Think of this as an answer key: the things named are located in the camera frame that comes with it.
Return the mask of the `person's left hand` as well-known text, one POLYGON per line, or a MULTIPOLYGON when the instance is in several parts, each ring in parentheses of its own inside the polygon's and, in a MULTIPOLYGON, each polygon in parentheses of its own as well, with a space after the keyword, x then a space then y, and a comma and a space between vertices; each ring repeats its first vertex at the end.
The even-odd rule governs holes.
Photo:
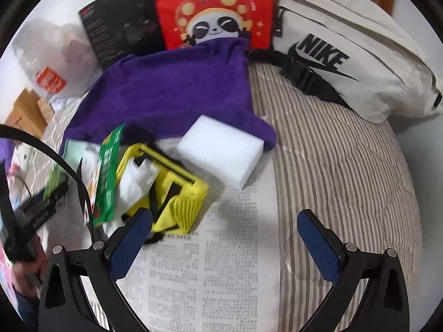
POLYGON ((35 236, 34 246, 37 253, 35 261, 18 261, 12 265, 13 286, 22 297, 38 297, 35 287, 29 282, 27 276, 38 274, 40 279, 43 279, 48 263, 38 235, 35 236))

